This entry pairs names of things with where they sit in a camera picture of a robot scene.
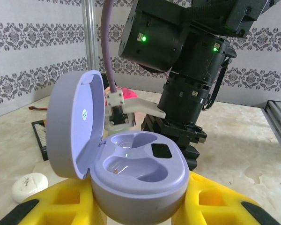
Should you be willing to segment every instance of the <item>pink object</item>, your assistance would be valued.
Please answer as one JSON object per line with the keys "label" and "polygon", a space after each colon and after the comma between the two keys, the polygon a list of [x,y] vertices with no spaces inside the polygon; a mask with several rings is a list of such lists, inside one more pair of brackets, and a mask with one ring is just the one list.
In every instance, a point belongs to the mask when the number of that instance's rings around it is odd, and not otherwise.
{"label": "pink object", "polygon": [[[136,98],[137,97],[137,94],[133,91],[133,90],[130,90],[128,88],[121,88],[121,87],[118,87],[117,86],[117,90],[122,90],[123,91],[123,94],[124,94],[124,99],[127,99],[127,98]],[[110,91],[110,88],[106,88],[105,89],[105,105],[107,105],[106,103],[106,93]]]}

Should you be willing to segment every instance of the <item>white table surface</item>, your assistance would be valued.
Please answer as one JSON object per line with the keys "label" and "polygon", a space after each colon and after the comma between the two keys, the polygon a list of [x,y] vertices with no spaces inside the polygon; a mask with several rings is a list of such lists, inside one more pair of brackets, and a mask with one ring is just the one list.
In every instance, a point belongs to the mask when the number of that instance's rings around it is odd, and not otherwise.
{"label": "white table surface", "polygon": [[[160,98],[160,94],[137,93],[157,103]],[[47,97],[31,105],[47,107],[48,101]],[[136,113],[137,126],[133,130],[140,130],[144,116]],[[11,187],[21,176],[43,173],[50,186],[63,180],[48,161],[43,161],[31,126],[45,118],[46,112],[28,107],[0,117],[0,219],[16,206]],[[252,198],[281,223],[281,146],[262,111],[215,103],[201,113],[198,125],[208,138],[205,144],[194,144],[200,152],[195,172]]]}

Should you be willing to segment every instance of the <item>white puck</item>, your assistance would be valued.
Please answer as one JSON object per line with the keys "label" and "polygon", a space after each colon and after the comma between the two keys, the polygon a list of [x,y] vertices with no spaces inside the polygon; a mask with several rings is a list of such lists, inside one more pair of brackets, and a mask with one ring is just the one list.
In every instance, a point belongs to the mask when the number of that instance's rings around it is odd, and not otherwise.
{"label": "white puck", "polygon": [[41,173],[30,173],[22,176],[12,187],[13,199],[22,203],[26,198],[48,187],[48,179]]}

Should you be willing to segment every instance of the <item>earbud charging case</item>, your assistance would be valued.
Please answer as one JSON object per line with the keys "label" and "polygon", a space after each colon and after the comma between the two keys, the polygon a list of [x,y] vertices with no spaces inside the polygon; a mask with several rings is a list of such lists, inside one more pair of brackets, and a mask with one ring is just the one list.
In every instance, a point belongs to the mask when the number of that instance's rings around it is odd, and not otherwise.
{"label": "earbud charging case", "polygon": [[186,160],[172,140],[151,132],[129,131],[102,140],[104,111],[98,71],[58,79],[46,129],[53,170],[65,178],[91,178],[99,207],[119,223],[165,221],[184,200],[190,173]]}

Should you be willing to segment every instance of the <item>patterned wall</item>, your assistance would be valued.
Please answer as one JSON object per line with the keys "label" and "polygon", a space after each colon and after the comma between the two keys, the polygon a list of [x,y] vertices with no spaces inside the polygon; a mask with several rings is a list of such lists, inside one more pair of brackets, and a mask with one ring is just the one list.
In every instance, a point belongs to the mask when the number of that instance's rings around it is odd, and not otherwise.
{"label": "patterned wall", "polygon": [[[97,41],[100,46],[100,18],[103,0],[95,0]],[[111,61],[117,82],[133,89],[162,92],[165,74],[151,74],[118,57],[121,33],[130,12],[132,0],[115,0],[110,24]],[[173,2],[188,7],[191,0]],[[222,82],[217,101],[263,107],[267,100],[281,100],[281,1],[254,23],[248,36],[229,38],[237,50]],[[99,51],[100,69],[104,71]]]}
{"label": "patterned wall", "polygon": [[0,116],[86,69],[81,0],[0,0]]}

